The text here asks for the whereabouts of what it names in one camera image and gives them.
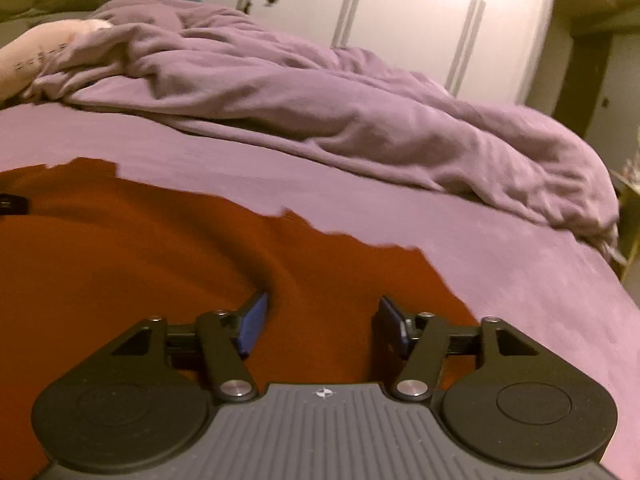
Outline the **rust red knit sweater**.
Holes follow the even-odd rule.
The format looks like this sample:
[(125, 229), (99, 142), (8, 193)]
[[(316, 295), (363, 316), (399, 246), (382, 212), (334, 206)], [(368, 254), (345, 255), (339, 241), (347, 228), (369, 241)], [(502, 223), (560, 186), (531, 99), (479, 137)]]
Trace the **rust red knit sweater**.
[(26, 197), (1, 220), (1, 474), (32, 478), (46, 459), (36, 396), (142, 318), (190, 323), (269, 295), (248, 360), (258, 384), (364, 382), (371, 320), (388, 297), (457, 325), (474, 318), (415, 249), (324, 234), (291, 211), (264, 217), (221, 197), (117, 177), (104, 160), (5, 171)]

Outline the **cream long plush toy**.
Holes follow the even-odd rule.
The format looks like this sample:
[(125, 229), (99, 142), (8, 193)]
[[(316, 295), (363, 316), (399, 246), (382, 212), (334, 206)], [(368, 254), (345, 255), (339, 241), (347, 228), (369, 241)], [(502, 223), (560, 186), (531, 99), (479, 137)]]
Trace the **cream long plush toy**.
[(43, 66), (73, 40), (112, 27), (105, 20), (62, 20), (26, 30), (1, 48), (1, 104), (26, 90)]

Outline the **crumpled purple duvet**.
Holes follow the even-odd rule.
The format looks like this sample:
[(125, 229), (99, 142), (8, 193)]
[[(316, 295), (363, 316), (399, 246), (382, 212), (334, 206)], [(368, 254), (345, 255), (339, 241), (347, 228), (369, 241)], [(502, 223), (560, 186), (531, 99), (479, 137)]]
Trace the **crumpled purple duvet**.
[(618, 205), (604, 162), (536, 110), (458, 99), (370, 51), (319, 46), (226, 6), (112, 0), (96, 16), (107, 28), (48, 58), (32, 98), (472, 194), (603, 255), (616, 247)]

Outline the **yellow side table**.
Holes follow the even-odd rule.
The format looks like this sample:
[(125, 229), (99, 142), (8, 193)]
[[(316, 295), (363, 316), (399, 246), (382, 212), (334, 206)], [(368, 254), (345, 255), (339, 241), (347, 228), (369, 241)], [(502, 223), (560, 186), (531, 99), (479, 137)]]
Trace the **yellow side table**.
[(620, 218), (618, 243), (614, 252), (614, 271), (626, 282), (632, 265), (639, 258), (639, 147), (628, 158), (621, 172), (611, 171), (617, 184)]

